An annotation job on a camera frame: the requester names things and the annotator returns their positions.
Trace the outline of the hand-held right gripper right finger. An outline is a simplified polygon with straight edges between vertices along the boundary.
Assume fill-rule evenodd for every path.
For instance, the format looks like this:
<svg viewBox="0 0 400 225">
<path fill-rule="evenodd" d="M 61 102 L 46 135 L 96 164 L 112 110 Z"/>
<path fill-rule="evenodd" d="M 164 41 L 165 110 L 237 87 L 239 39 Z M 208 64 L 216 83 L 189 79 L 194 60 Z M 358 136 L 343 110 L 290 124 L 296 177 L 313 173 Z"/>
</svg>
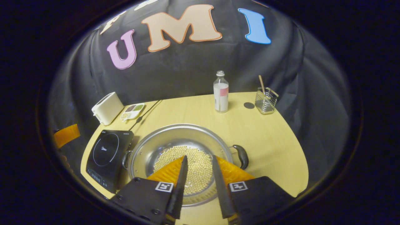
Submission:
<svg viewBox="0 0 400 225">
<path fill-rule="evenodd" d="M 254 178 L 218 156 L 212 170 L 222 217 L 229 225 L 265 225 L 294 201 L 267 176 Z"/>
</svg>

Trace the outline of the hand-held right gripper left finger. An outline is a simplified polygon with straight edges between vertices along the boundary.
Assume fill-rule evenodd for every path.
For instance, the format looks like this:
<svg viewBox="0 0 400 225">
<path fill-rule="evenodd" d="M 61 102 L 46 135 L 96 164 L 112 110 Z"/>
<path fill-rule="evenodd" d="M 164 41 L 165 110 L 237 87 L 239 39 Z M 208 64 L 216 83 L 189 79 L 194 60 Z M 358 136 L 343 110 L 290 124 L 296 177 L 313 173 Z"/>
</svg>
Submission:
<svg viewBox="0 0 400 225">
<path fill-rule="evenodd" d="M 184 188 L 188 173 L 187 156 L 176 159 L 178 167 L 174 182 L 133 178 L 111 198 L 114 206 L 122 208 L 139 225 L 174 225 L 180 219 Z"/>
</svg>

